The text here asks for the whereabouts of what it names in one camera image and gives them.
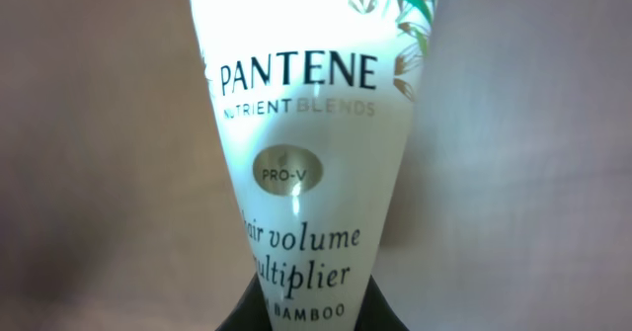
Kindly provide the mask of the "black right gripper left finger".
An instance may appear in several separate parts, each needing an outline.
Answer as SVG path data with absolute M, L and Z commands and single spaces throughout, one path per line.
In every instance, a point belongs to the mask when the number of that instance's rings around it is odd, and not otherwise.
M 248 283 L 240 299 L 216 331 L 272 331 L 265 297 L 257 276 Z

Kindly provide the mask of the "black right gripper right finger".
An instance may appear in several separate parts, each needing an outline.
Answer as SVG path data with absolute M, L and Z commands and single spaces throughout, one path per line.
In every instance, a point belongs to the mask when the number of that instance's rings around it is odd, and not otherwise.
M 355 331 L 409 331 L 389 305 L 374 277 L 369 278 Z

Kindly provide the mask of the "white gold cosmetic tube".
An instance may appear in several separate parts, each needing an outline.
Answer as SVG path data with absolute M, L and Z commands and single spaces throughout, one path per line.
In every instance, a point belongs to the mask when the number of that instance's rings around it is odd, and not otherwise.
M 356 326 L 437 2 L 190 0 L 276 330 Z

